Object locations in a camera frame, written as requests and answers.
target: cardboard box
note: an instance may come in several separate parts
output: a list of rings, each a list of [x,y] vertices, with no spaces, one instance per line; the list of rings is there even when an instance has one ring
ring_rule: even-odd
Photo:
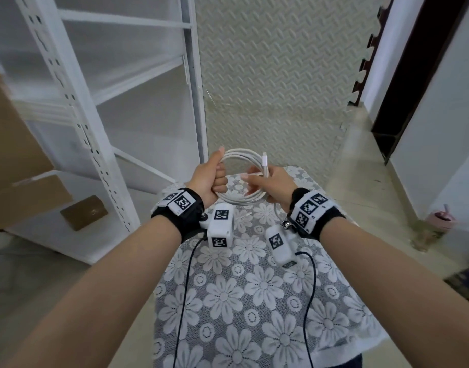
[[[0,229],[72,202],[72,197],[0,87]]]

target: hand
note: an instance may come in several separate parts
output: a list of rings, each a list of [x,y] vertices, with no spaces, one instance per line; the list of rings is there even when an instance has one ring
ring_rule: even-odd
[[[197,192],[202,198],[205,209],[216,202],[217,196],[214,192],[228,191],[226,167],[220,162],[223,156],[224,147],[220,147],[207,162],[197,165],[192,179],[187,183],[187,187]]]
[[[257,173],[260,170],[252,165],[248,169],[248,173]],[[297,189],[297,185],[284,168],[280,166],[269,165],[268,171],[270,177],[264,178],[262,176],[255,176],[253,174],[242,174],[241,179],[248,182],[247,195],[251,195],[259,188],[268,192],[269,203],[279,203],[282,209],[289,213],[289,206],[292,202],[292,193]]]

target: textured wall panel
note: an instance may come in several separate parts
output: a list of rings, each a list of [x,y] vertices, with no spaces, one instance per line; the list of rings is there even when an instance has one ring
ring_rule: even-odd
[[[248,147],[319,183],[383,0],[195,0],[209,149]]]

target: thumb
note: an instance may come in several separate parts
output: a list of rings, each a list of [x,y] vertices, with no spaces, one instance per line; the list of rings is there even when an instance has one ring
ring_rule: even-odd
[[[267,184],[268,178],[262,176],[256,176],[254,174],[243,173],[240,175],[241,179],[248,182],[250,185],[256,185],[264,187]]]
[[[224,146],[221,146],[216,152],[213,152],[213,154],[210,156],[206,164],[215,167],[217,164],[219,164],[223,156],[224,156]]]

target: black wire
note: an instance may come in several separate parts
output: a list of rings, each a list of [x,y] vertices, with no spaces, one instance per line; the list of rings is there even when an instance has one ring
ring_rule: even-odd
[[[197,244],[195,244],[194,249],[192,250],[192,254],[190,255],[189,265],[187,266],[187,275],[185,276],[185,292],[183,292],[183,305],[182,305],[182,313],[180,314],[180,324],[178,326],[178,334],[177,334],[177,344],[175,345],[175,357],[173,358],[173,368],[177,363],[177,353],[178,353],[178,343],[180,341],[180,331],[182,329],[182,320],[183,320],[183,312],[185,311],[185,302],[187,300],[187,287],[189,286],[189,274],[190,274],[190,265],[192,264],[192,258],[194,257],[194,252],[199,246],[201,242],[206,240],[206,236],[200,239]]]
[[[316,265],[314,264],[314,259],[311,256],[311,254],[306,253],[306,252],[296,252],[296,255],[298,256],[299,254],[305,254],[307,255],[311,263],[313,264],[313,292],[311,293],[311,298],[310,302],[308,302],[308,307],[306,307],[306,312],[304,313],[304,320],[303,320],[303,333],[304,333],[304,343],[306,344],[306,350],[308,352],[308,357],[310,359],[310,364],[311,368],[314,368],[313,366],[313,360],[311,360],[311,353],[310,353],[310,347],[308,346],[308,339],[306,338],[306,319],[308,318],[308,311],[310,310],[311,303],[314,298],[314,292],[316,291]]]

